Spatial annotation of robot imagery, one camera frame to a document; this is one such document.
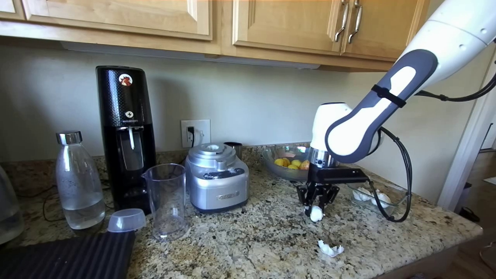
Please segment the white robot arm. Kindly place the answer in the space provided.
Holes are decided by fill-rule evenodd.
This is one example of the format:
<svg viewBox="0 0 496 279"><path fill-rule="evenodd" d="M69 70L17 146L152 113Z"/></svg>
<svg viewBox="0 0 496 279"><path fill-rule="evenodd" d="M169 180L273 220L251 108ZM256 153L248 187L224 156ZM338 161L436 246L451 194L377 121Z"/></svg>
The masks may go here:
<svg viewBox="0 0 496 279"><path fill-rule="evenodd" d="M361 170L337 164L368 156L375 133L392 113L425 87L459 71L495 39L496 0L444 0L355 108L344 102L317 108L301 201L324 208L335 198L338 183L365 181Z"/></svg>

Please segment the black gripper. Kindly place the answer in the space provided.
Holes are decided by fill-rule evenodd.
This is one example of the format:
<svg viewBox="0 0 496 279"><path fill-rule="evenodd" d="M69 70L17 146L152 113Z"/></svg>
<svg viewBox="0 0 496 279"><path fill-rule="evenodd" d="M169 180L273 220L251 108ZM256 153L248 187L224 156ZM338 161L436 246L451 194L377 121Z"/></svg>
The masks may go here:
<svg viewBox="0 0 496 279"><path fill-rule="evenodd" d="M307 184L298 184L296 192L299 201L304 206L310 206L313 203L312 190L317 190L320 186L365 183L366 180L368 177L361 169L310 166ZM338 192L338 186L326 187L318 200L318 206L324 209L329 203L332 203L337 198Z"/></svg>

